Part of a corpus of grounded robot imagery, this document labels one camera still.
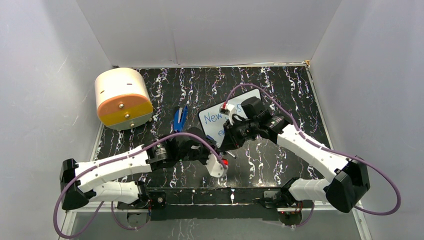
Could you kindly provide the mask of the white whiteboard marker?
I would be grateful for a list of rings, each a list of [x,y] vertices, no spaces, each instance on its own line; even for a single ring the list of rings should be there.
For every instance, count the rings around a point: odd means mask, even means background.
[[[233,159],[237,159],[237,156],[230,151],[225,151],[224,154],[232,157]]]

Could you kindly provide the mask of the small black-framed whiteboard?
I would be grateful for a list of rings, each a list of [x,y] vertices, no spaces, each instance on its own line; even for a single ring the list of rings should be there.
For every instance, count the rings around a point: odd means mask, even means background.
[[[241,104],[242,110],[239,109],[238,112],[245,118],[241,121],[247,122],[246,126],[248,127],[248,138],[246,141],[255,139],[259,134],[260,128],[259,124],[255,122],[255,117],[257,117],[265,109],[261,101],[262,97],[260,95],[260,91],[258,89],[253,89],[232,97],[227,102],[232,105]],[[201,110],[197,114],[204,134],[216,142],[218,149],[225,135],[223,125],[228,120],[226,115],[219,113],[219,109],[222,104],[223,102],[217,103]]]

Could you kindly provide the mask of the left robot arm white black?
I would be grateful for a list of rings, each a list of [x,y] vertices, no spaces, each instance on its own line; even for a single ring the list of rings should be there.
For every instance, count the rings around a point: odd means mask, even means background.
[[[61,194],[56,205],[65,211],[80,209],[90,202],[121,202],[144,208],[150,197],[143,184],[117,182],[117,179],[171,168],[184,161],[200,162],[216,178],[224,176],[228,169],[216,142],[192,127],[187,132],[167,134],[147,146],[140,145],[104,159],[64,160],[59,175]]]

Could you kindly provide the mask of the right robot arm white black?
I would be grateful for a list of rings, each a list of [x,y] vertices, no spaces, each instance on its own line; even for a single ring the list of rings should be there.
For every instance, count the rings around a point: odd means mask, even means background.
[[[321,201],[349,213],[370,189],[365,164],[325,150],[284,116],[271,114],[258,97],[244,100],[241,108],[245,117],[237,115],[232,104],[219,107],[219,112],[228,117],[223,124],[222,152],[239,149],[247,140],[260,136],[293,152],[323,175],[322,179],[293,177],[274,194],[264,194],[260,200],[264,207],[295,207],[302,201]]]

